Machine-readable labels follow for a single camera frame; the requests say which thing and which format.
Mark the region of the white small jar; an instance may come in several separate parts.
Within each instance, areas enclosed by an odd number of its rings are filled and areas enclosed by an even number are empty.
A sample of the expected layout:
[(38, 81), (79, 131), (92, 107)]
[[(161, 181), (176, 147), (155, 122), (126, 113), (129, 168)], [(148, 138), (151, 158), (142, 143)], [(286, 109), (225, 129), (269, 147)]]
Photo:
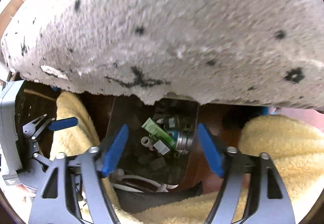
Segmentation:
[(149, 148), (152, 145), (151, 138), (148, 136), (142, 137), (141, 138), (141, 145)]

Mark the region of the green daisy lotion tube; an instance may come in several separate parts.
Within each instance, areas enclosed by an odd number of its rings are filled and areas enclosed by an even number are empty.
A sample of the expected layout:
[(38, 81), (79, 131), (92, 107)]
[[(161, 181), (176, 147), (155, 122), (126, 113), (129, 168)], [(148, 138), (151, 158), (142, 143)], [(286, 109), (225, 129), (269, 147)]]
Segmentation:
[(165, 140), (173, 149), (176, 148), (176, 142), (168, 135), (159, 125), (157, 125), (151, 118), (142, 125), (142, 128), (162, 140)]

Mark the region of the round silver tin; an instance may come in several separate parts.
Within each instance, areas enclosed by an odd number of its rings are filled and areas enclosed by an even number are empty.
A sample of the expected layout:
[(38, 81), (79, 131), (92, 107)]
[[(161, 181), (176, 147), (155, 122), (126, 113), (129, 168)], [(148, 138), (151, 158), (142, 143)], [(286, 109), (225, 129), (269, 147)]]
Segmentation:
[(193, 133), (188, 131), (179, 131), (176, 139), (175, 149), (180, 152), (189, 152), (193, 144)]

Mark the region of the dark green glass bottle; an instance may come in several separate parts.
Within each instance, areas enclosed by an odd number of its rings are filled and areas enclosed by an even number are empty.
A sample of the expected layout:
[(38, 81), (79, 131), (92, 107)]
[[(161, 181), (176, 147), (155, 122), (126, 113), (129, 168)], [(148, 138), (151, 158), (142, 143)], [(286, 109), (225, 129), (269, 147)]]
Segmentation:
[(166, 116), (163, 118), (163, 125), (166, 130), (184, 130), (189, 124), (190, 120), (179, 115)]

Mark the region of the black trash bin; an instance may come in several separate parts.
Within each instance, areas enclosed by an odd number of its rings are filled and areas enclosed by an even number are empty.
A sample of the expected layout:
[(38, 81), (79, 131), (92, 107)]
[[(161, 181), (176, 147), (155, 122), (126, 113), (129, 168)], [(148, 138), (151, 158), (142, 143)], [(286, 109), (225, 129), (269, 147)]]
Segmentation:
[[(142, 125), (151, 118), (159, 127), (161, 127), (176, 142), (179, 131), (188, 131), (195, 133), (197, 124), (198, 104), (192, 101), (177, 99), (162, 99), (155, 102), (154, 105), (145, 105), (135, 96), (118, 96), (114, 99), (112, 115), (108, 125), (107, 134), (114, 135), (119, 131), (122, 125), (129, 127), (129, 136), (125, 148), (117, 165), (117, 168), (129, 175), (145, 177), (153, 181), (168, 185), (180, 184), (186, 175), (186, 170), (190, 158), (190, 152), (180, 152), (173, 149), (165, 140), (162, 140), (142, 128)], [(166, 130), (163, 125), (163, 118), (166, 116), (179, 115), (190, 120), (184, 130)], [(146, 148), (141, 145), (141, 138), (148, 136), (151, 138), (152, 145)], [(170, 151), (161, 155), (153, 147), (158, 140), (163, 141)], [(151, 154), (163, 157), (166, 161), (166, 167), (159, 170), (152, 170), (148, 165), (138, 163), (141, 155)]]

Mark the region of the yellow fluffy trousers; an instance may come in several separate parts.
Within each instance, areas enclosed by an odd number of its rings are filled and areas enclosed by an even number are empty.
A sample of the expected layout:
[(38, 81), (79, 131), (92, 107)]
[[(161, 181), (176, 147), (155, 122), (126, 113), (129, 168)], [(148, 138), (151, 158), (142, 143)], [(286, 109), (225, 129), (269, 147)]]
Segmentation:
[[(93, 122), (75, 94), (62, 92), (56, 106), (57, 118), (76, 117), (79, 124), (54, 134), (51, 159), (60, 152), (82, 154), (99, 144)], [(323, 190), (323, 132), (287, 116), (261, 116), (245, 125), (238, 147), (245, 154), (264, 151), (271, 156), (287, 188), (295, 221), (306, 217)], [(108, 179), (103, 185), (122, 223), (203, 223), (217, 196), (213, 192), (132, 213), (122, 209)]]

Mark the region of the grey patterned fleece bedspread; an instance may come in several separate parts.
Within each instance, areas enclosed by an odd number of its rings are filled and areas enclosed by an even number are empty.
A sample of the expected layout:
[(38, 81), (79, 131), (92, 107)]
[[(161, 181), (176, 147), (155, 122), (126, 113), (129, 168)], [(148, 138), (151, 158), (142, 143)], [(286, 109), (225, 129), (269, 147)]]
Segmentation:
[(149, 105), (323, 109), (323, 0), (1, 0), (1, 63)]

